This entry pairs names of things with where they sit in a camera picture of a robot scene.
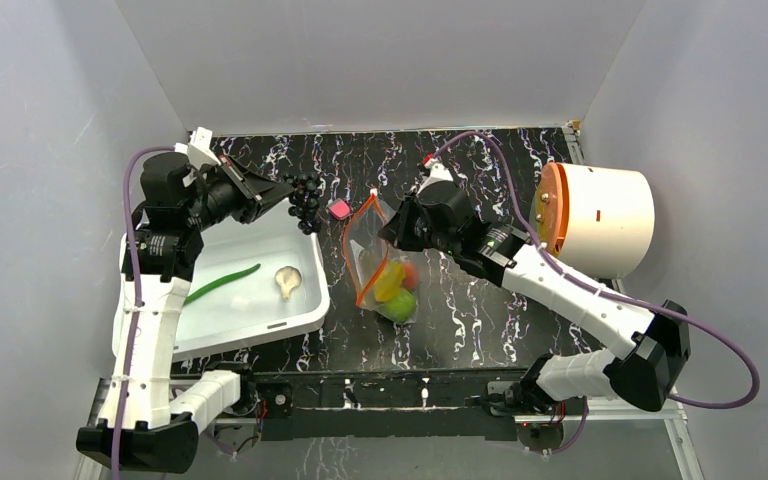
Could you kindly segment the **black grape bunch toy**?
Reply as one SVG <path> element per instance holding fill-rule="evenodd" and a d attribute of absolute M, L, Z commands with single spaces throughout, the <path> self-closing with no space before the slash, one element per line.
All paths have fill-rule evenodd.
<path fill-rule="evenodd" d="M 284 175 L 293 191 L 288 197 L 288 213 L 298 219 L 298 229 L 305 235 L 318 234 L 322 228 L 320 215 L 320 176 L 316 173 Z"/>

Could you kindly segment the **yellow starfruit toy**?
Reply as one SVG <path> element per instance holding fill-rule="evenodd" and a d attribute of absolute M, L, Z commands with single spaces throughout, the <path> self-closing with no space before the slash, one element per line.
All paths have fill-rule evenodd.
<path fill-rule="evenodd" d="M 395 298 L 402 289 L 405 270 L 401 263 L 388 261 L 373 282 L 373 296 L 377 302 L 386 303 Z"/>

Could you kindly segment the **orange peach toy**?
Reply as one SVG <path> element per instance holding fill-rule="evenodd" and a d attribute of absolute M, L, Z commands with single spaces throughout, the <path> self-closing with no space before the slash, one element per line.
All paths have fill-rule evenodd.
<path fill-rule="evenodd" d="M 410 262 L 405 262 L 402 264 L 402 268 L 404 271 L 402 287 L 409 291 L 415 290 L 419 284 L 419 274 L 415 266 Z"/>

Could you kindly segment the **clear orange zip bag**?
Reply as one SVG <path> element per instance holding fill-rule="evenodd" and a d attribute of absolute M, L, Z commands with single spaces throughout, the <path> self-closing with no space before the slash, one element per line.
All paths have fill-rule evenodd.
<path fill-rule="evenodd" d="M 394 214 L 394 210 L 379 199 L 378 191 L 371 189 L 367 199 L 349 218 L 341 239 L 342 253 L 355 290 L 355 306 L 381 317 L 382 303 L 374 299 L 372 287 L 384 266 L 388 261 L 396 261 L 401 264 L 410 262 L 416 268 L 411 254 L 391 246 L 379 237 L 379 230 Z M 407 325 L 416 321 L 419 285 L 420 276 L 417 288 L 411 291 L 417 304 L 413 319 L 409 323 L 395 325 Z"/>

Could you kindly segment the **green pear toy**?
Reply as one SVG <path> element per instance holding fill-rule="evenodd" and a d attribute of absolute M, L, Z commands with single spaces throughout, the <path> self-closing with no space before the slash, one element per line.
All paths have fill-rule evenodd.
<path fill-rule="evenodd" d="M 400 288 L 394 297 L 380 305 L 380 314 L 394 324 L 405 324 L 413 319 L 416 306 L 412 292 Z"/>

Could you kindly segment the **white plastic bin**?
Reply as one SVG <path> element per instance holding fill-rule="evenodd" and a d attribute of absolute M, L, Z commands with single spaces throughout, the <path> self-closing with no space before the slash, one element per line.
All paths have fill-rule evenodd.
<path fill-rule="evenodd" d="M 298 229 L 283 201 L 251 224 L 232 218 L 201 234 L 191 288 L 260 263 L 247 277 L 186 305 L 179 316 L 157 310 L 139 316 L 135 358 L 156 353 L 172 362 L 248 348 L 319 329 L 330 305 L 319 239 Z M 284 266 L 296 267 L 302 285 L 289 301 L 274 280 Z"/>

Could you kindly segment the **green chili pepper toy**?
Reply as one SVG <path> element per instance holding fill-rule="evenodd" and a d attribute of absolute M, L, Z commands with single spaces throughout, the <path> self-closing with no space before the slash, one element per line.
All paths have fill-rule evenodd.
<path fill-rule="evenodd" d="M 199 300 L 200 298 L 204 297 L 205 295 L 211 293 L 212 291 L 214 291 L 214 290 L 216 290 L 216 289 L 218 289 L 218 288 L 220 288 L 220 287 L 222 287 L 224 285 L 227 285 L 229 283 L 241 280 L 241 279 L 247 277 L 248 275 L 251 275 L 251 274 L 257 272 L 260 268 L 261 268 L 261 264 L 258 263 L 258 264 L 255 264 L 255 265 L 247 268 L 247 269 L 240 270 L 240 271 L 237 271 L 237 272 L 234 272 L 234 273 L 230 273 L 230 274 L 224 275 L 222 277 L 219 277 L 217 279 L 214 279 L 214 280 L 208 282 L 207 284 L 201 286 L 197 290 L 192 291 L 186 297 L 186 299 L 184 300 L 183 305 L 184 306 L 189 305 L 189 304 Z"/>

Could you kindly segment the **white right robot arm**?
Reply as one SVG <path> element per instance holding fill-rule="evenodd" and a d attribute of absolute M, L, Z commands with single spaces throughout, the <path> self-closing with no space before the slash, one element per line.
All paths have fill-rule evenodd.
<path fill-rule="evenodd" d="M 657 412 L 689 358 L 689 329 L 674 319 L 676 305 L 638 307 L 551 264 L 530 235 L 482 220 L 451 181 L 407 195 L 378 235 L 402 251 L 445 253 L 464 272 L 536 301 L 602 344 L 585 354 L 540 356 L 505 394 L 505 406 L 516 411 L 547 414 L 569 398 L 602 397 Z"/>

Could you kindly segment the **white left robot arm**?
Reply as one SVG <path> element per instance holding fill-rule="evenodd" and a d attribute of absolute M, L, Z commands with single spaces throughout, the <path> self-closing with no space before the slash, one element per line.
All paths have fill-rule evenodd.
<path fill-rule="evenodd" d="M 239 367 L 203 374 L 181 395 L 171 393 L 179 319 L 208 228 L 226 219 L 250 224 L 292 194 L 280 182 L 222 158 L 205 166 L 169 147 L 139 151 L 127 171 L 141 171 L 144 199 L 124 191 L 120 340 L 107 396 L 94 424 L 82 427 L 77 450 L 109 468 L 186 472 L 202 433 L 226 409 L 254 411 L 257 387 Z"/>

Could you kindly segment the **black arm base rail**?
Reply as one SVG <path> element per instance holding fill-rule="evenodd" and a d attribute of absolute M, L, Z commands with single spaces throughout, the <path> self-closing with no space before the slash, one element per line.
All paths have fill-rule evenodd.
<path fill-rule="evenodd" d="M 581 399 L 539 399 L 510 369 L 255 373 L 239 362 L 208 372 L 238 373 L 246 411 L 266 421 L 268 441 L 354 436 L 482 436 L 510 441 L 515 417 L 543 425 L 579 414 Z"/>

